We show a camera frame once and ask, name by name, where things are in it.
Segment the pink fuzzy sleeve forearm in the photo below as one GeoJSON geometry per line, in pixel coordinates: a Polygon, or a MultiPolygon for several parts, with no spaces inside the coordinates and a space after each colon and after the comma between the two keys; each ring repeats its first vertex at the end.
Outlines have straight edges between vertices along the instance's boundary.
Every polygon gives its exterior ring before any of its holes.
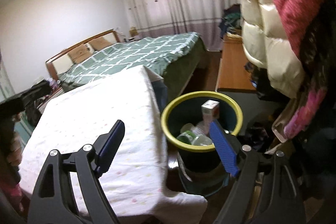
{"type": "Polygon", "coordinates": [[[25,198],[19,184],[1,181],[1,190],[14,210],[24,216],[26,212],[25,198]]]}

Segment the left hand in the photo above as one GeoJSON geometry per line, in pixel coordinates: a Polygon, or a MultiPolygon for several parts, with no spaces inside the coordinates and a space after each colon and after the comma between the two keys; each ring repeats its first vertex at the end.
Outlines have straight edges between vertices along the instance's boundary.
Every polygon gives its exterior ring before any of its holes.
{"type": "Polygon", "coordinates": [[[6,121],[6,141],[8,143],[8,152],[6,155],[6,160],[11,166],[15,178],[19,179],[19,165],[22,161],[22,139],[19,134],[15,131],[15,124],[21,121],[21,113],[13,115],[6,121]]]}

